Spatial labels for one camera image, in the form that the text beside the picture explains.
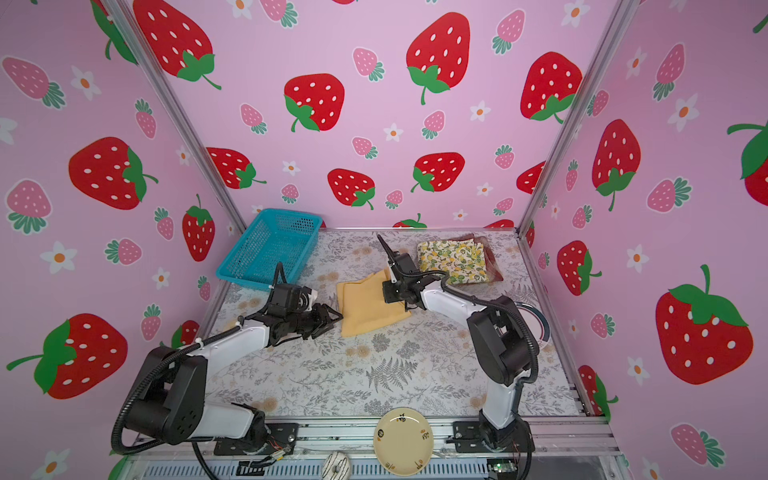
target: folded floral cloth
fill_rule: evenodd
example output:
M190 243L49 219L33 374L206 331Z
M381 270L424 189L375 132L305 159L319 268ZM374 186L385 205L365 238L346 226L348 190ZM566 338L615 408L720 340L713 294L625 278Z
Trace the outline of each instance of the folded floral cloth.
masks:
M421 242L418 248L419 268L450 273L448 283L485 283L485 255L482 243L472 240L438 240Z

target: donut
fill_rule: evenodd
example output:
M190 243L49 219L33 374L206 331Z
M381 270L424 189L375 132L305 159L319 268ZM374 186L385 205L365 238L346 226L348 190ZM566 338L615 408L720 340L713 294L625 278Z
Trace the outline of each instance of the donut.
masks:
M328 455L323 463L323 480L349 480L352 474L352 466L349 457L343 452L334 452Z

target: white flower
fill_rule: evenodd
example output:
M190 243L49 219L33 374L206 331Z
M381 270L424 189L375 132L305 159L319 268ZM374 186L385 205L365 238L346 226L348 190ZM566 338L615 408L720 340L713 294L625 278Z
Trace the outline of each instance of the white flower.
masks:
M659 464L656 462L650 463L643 457L643 476L648 480L664 480L659 475Z
M391 127L385 128L384 133L386 134L386 140L394 140L394 141L400 141L400 135L402 135L402 130L397 128L396 124L392 124Z
M164 286L168 286L168 278L170 277L170 272L166 272L163 270L163 267L159 267L157 269L157 273L152 276L152 280L157 282L157 289L161 289Z
M480 100L480 103L475 107L470 107L469 111L472 112L469 120L485 121L485 115L491 112L491 108L485 106L485 100Z
M634 57L627 60L627 78L637 77L640 74L640 65L645 61L648 56L647 53L643 53L640 47L637 47L637 51L634 53Z
M485 182L478 187L478 195L485 195L487 197L491 190L493 190L493 187L489 187L488 182Z
M301 169L296 166L296 162L283 162L283 171L288 172L291 177L296 176L296 172L300 172Z
M94 75L91 72L86 71L83 73L79 68L72 65L72 73L74 78L72 78L70 84L82 90L88 100L93 100L94 95L101 94L101 89L94 83Z
M570 322L568 322L568 332L570 332L571 335L574 336L574 338L578 336L579 329L576 326L576 320L571 320Z
M44 252L40 254L40 258L46 262L51 263L51 274L57 273L62 268L65 270L74 270L74 262L72 259L78 251L74 248L66 250L61 242L54 242L52 252Z
M232 16L234 18L243 16L250 20L249 8L253 4L253 0L227 0L227 3L232 5Z
M16 128L18 124L10 118L0 118L0 141L4 141L8 145L13 145L13 137L11 131Z
M699 94L693 94L693 96L689 98L688 101L685 101L682 98L678 98L677 102L674 104L675 112L670 116L670 119L667 120L667 123L677 124L677 131L683 131L683 127L685 127L686 122L699 116L699 111L694 108L698 98Z
M179 156L179 164L190 166L190 154L184 145L180 149L176 150L176 155Z
M35 470L31 478L35 480L51 480L54 475L60 475L67 471L67 464L64 460L69 455L69 449L64 450L62 453L48 452L45 454L45 464Z
M670 3L670 8L677 7L677 11L678 12L682 12L683 11L683 7L685 6L685 2L687 2L687 1L688 0L672 0L672 3Z
M637 380L637 384L642 386L643 379L650 378L650 373L648 373L648 371L643 368L643 359L638 358L637 360L633 360L632 357L628 356L627 361L629 362L629 370L627 370L627 375L633 376L634 379Z
M634 267L638 273L643 271L643 263L646 263L648 260L650 260L650 258L643 255L642 245L638 245L634 250L627 248L627 256L629 257L629 260L627 260L627 268Z
M589 12L589 5L584 5L584 0L576 0L575 3L566 3L564 10L565 16L563 17L563 21L560 22L560 25L566 26L571 24L576 28L581 21L581 16Z

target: blue plastic basket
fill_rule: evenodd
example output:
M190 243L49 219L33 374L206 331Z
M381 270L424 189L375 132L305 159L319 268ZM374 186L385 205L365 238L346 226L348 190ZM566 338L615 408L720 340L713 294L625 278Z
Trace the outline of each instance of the blue plastic basket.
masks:
M294 283L317 244L322 223L317 215L274 208L262 210L216 270L216 276L268 291L277 262L283 262L286 280Z

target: floral tablecloth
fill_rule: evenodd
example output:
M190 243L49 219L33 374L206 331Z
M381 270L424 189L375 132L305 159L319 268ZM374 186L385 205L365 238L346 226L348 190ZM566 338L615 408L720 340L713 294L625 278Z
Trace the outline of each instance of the floral tablecloth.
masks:
M419 242L470 232L439 230L321 230L299 285L318 290L318 301L338 308L336 284L386 267L376 239L415 255ZM503 282L464 285L480 298L507 295L538 308L528 271L511 231L475 232L490 241ZM230 286L213 332L238 315L258 310L267 294ZM315 340L267 348L222 369L208 382L206 399L247 403L267 415L381 416L397 406L423 415L475 415L485 403L487 377L480 369L466 325L424 310L402 322L344 339L336 326ZM553 345L539 354L539 377L526 385L522 415L578 415Z

